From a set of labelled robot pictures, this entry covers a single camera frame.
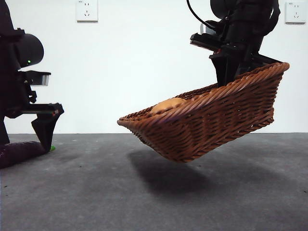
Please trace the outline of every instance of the wicker basket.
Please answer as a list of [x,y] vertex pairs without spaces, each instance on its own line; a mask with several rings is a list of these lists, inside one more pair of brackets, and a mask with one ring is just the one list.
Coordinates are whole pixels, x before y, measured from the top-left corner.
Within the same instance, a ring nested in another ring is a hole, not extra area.
[[288,63],[270,64],[217,84],[183,93],[177,108],[151,114],[153,107],[130,114],[118,124],[175,162],[190,162],[274,121],[273,103]]

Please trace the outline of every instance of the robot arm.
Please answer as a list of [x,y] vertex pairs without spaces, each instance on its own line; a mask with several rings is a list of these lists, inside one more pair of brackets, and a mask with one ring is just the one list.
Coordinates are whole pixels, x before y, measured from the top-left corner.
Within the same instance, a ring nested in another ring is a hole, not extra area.
[[[189,0],[188,6],[193,12]],[[276,26],[278,0],[211,0],[211,8],[221,21],[203,21],[206,32],[191,36],[191,44],[214,52],[210,55],[218,86],[234,81],[235,76],[266,64],[279,62],[260,55],[264,36]]]
[[5,116],[16,118],[22,114],[37,114],[32,126],[48,152],[56,121],[64,110],[58,103],[34,104],[37,95],[31,85],[43,84],[50,73],[19,71],[43,59],[43,45],[24,30],[14,30],[5,0],[0,0],[0,22],[0,145],[10,142],[3,122]]

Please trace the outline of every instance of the electrical outlet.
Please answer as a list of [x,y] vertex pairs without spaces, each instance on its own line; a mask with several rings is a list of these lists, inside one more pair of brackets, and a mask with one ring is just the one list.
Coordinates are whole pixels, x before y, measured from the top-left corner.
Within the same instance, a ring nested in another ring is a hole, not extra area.
[[98,22],[97,0],[78,0],[76,2],[77,22]]
[[307,10],[307,1],[287,1],[285,3],[285,22],[305,23]]

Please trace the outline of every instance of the gray floor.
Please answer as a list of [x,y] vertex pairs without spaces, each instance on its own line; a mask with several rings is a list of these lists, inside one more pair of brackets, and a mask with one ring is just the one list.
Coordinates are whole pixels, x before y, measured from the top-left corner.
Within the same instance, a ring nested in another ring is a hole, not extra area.
[[308,134],[246,135],[189,164],[133,135],[53,143],[1,170],[2,231],[308,230]]

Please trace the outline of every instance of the bread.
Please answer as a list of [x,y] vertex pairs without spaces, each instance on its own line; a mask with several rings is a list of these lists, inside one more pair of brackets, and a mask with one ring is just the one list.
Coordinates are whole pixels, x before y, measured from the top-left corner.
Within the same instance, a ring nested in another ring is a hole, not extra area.
[[172,108],[176,108],[177,106],[179,106],[181,103],[186,102],[185,99],[182,98],[172,98],[172,99],[168,99],[165,100],[157,105],[155,105],[152,110],[150,111],[151,114],[156,114],[160,111],[165,111],[167,109],[172,109]]

